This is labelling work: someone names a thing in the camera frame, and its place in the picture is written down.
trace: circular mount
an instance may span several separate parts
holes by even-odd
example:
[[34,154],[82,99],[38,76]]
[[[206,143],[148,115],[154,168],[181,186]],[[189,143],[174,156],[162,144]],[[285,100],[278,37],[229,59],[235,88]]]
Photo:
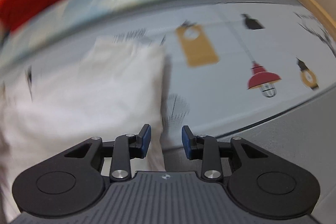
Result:
[[101,197],[105,184],[100,173],[82,159],[62,158],[46,160],[16,178],[12,192],[20,211],[62,217],[86,209]]
[[37,188],[46,194],[62,194],[70,191],[76,178],[67,172],[50,172],[42,175],[36,182]]
[[269,219],[311,213],[320,196],[319,183],[310,172],[275,155],[243,160],[227,188],[246,211]]

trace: pendant lamp print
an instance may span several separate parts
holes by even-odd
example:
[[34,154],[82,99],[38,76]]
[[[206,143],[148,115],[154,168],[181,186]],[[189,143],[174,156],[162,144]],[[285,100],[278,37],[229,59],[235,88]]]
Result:
[[304,83],[304,85],[307,88],[311,88],[312,90],[318,89],[319,85],[317,84],[316,75],[310,69],[307,68],[306,64],[303,61],[301,61],[298,58],[297,58],[297,64],[301,70],[300,77],[302,83]]
[[254,57],[252,56],[250,50],[245,45],[243,40],[241,39],[240,35],[236,31],[236,29],[231,26],[231,31],[235,38],[237,39],[240,46],[243,48],[246,55],[249,57],[249,59],[252,62],[252,77],[248,81],[247,87],[249,90],[259,88],[262,95],[271,98],[277,95],[277,90],[275,89],[274,83],[281,80],[281,77],[277,75],[276,73],[268,72],[263,66],[261,66],[259,63],[257,63],[254,60]]
[[265,27],[262,26],[258,20],[251,18],[248,14],[242,14],[242,16],[245,17],[244,23],[248,29],[250,30],[265,29]]
[[281,80],[276,73],[268,72],[265,68],[253,61],[252,74],[248,82],[248,89],[259,88],[263,96],[270,98],[277,95],[274,83]]

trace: black lamp print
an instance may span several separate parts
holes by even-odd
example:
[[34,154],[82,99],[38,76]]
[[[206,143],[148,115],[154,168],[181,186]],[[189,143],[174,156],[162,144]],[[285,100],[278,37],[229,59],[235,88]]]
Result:
[[189,104],[177,94],[170,94],[161,108],[162,125],[166,129],[181,129],[184,117],[189,113]]
[[248,14],[242,14],[245,17],[245,26],[250,30],[260,30],[265,29],[258,20],[251,18]]

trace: yellow tag print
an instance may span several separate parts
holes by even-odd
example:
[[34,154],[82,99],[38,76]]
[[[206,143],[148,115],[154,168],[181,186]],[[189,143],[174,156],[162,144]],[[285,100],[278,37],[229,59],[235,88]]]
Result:
[[201,25],[185,22],[176,29],[176,34],[190,67],[214,64],[219,61]]

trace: lamp cord print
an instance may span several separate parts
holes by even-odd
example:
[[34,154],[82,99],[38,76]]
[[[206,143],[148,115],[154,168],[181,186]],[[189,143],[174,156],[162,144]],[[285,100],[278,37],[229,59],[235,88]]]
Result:
[[251,70],[252,70],[253,75],[248,81],[248,84],[247,84],[248,89],[250,90],[250,89],[259,88],[262,95],[267,98],[271,98],[277,95],[277,90],[274,86],[274,83],[280,81],[281,77],[277,75],[276,73],[268,72],[263,66],[257,63],[254,60],[250,50],[248,49],[248,47],[245,45],[245,43],[243,42],[243,40],[241,39],[237,31],[235,30],[235,28],[231,26],[231,24],[228,24],[228,25],[230,25],[231,27],[230,29],[233,35],[236,37],[238,43],[244,49],[244,52],[246,53],[246,55],[249,57],[249,59],[252,62]]

